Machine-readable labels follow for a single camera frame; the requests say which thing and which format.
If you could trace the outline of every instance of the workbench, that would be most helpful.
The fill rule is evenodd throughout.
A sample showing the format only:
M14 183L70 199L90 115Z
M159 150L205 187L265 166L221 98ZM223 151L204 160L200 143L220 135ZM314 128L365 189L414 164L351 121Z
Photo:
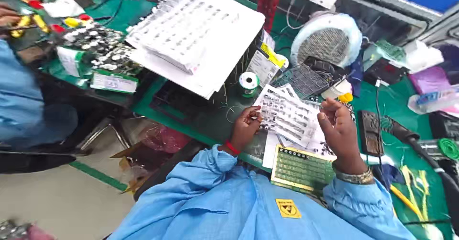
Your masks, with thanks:
M117 7L119 1L120 0L110 0L96 11L89 10L87 13L93 17L110 16L114 12L114 8ZM249 8L256 9L255 3L249 2L247 0L236 1ZM146 0L125 0L118 15L108 25L108 27L119 31L124 31L125 28L127 28L129 25L137 23L139 17L147 15L154 5L154 3L147 2ZM285 25L285 15L282 13L277 13L273 23L272 35L275 36L278 34L280 30L285 27ZM290 32L291 36L294 36L296 32ZM276 48L280 49L284 46L290 46L292 42L291 36L277 36ZM290 56L289 49L283 50L281 54ZM66 74L57 59L44 65L43 70L49 72L59 79L79 86L82 89L87 89L87 87L81 86L78 83L78 78ZM223 143L227 138L229 138L231 134L232 123L227 120L228 108L213 108L208 111L202 111L196 118L186 123L180 122L177 119L172 118L171 115L151 108L150 103L153 97L167 82L167 79L163 77L158 77L152 81L148 81L149 85L147 91L143 94L142 98L138 102L132 105L131 109L137 114L144 115L149 119L164 124L167 127L187 134L188 136L193 137L209 146L216 143ZM241 108L249 107L256 99L256 96L254 96L254 98L242 97L237 92L237 88L235 86L227 87L226 90L228 107L235 105ZM389 87L382 86L379 96L379 106L381 113L382 115L389 115L393 119L399 121L402 125L406 126L408 129L419 133L421 139L431 139L432 133L430 130L427 115L417 115L407 107L408 98L413 94L415 94L415 91L411 85L411 82L407 78L404 78L399 83ZM358 110L376 112L375 99L376 88L363 82L360 98L355 98L351 103L355 108L356 114ZM235 108L235 112L235 114L230 113L230 120L234 120L234 118L238 116L240 109ZM411 170L427 171L427 179L430 191L430 195L427 197L429 219L448 219L448 209L445 203L442 181L439 176L414 151L411 149L403 148L404 144L400 143L395 137L388 135L387 133L382 133L382 138L384 141L385 154L392 158L396 166L403 164L407 165ZM266 134L260 133L256 135L250 146L244 150L244 153L241 153L240 159L256 167L261 167L265 141ZM408 191L405 186L397 187L405 196L408 196ZM394 195L393 203L397 215L403 223L418 220L416 215ZM443 232L446 240L452 239L453 232L449 224L437 224L436 226L440 229L440 231ZM415 234L416 238L426 239L421 226L408 225L407 228Z

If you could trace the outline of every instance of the green pcb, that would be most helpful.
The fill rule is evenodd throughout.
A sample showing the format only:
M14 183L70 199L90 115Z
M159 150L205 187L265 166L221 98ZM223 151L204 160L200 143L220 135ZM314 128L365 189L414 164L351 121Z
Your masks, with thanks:
M321 156L277 145L271 183L295 191L322 192L333 180L331 162L335 156Z

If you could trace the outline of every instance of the green coiled wire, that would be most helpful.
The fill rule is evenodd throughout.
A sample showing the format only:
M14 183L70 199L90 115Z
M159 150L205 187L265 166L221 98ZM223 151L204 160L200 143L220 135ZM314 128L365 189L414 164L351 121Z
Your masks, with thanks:
M440 139L438 141L438 147L445 156L453 160L459 160L459 149L456 142L453 140L448 138Z

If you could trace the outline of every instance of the esd warning sticker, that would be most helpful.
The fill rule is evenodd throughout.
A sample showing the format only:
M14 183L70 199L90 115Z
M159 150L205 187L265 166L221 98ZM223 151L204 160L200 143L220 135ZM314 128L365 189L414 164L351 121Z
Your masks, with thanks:
M276 199L276 203L283 218L301 218L301 213L293 200Z

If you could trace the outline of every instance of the floor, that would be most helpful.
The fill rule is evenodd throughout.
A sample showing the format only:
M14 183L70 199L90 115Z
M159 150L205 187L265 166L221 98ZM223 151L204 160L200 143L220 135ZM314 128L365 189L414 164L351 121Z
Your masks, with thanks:
M123 124L133 142L149 120L127 120ZM100 172L126 183L118 159L110 156L123 150L113 131L105 131L92 143L93 152L78 158ZM43 172L0 175L0 221L15 218L36 223L62 240L99 240L113 232L128 214L134 200L112 186L68 165Z

